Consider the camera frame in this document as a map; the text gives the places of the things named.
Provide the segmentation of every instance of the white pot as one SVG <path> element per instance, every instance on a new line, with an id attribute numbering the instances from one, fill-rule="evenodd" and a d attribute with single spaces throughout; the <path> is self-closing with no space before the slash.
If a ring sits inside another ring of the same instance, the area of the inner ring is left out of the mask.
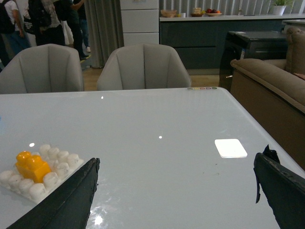
<path id="1" fill-rule="evenodd" d="M 283 15 L 286 6 L 273 6 L 273 15 Z"/>

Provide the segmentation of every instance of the white coaster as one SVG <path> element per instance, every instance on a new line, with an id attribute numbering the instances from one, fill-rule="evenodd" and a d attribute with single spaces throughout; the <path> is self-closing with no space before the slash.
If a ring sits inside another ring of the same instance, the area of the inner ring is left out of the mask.
<path id="1" fill-rule="evenodd" d="M 216 148 L 223 158 L 247 157 L 247 152 L 238 139 L 216 139 Z"/>

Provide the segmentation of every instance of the yellow lego brick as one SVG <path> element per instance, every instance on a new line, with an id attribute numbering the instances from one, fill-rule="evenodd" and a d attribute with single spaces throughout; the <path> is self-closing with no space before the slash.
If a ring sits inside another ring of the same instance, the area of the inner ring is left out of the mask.
<path id="1" fill-rule="evenodd" d="M 39 155 L 31 155 L 29 151 L 20 152 L 16 159 L 15 165 L 19 173 L 35 183 L 43 183 L 43 177 L 51 172 L 47 162 L 43 161 Z"/>

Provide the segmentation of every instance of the sofa armrest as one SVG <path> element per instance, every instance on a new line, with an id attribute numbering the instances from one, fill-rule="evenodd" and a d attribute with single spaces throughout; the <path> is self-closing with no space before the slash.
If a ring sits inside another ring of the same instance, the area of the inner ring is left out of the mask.
<path id="1" fill-rule="evenodd" d="M 231 65 L 305 113 L 304 80 L 259 59 L 232 60 Z"/>
<path id="2" fill-rule="evenodd" d="M 278 59 L 278 60 L 264 60 L 265 62 L 274 65 L 275 67 L 278 67 L 280 69 L 285 70 L 286 69 L 286 59 Z"/>

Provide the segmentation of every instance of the white table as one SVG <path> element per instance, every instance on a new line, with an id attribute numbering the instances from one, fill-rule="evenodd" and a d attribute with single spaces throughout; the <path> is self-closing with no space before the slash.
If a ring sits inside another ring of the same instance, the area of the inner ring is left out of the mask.
<path id="1" fill-rule="evenodd" d="M 230 138 L 246 158 L 220 157 L 214 141 Z M 0 95 L 0 171 L 43 144 L 101 159 L 94 229 L 274 229 L 262 191 L 255 204 L 255 154 L 269 144 L 305 177 L 221 88 Z M 0 187 L 0 206 L 6 228 L 34 204 Z"/>

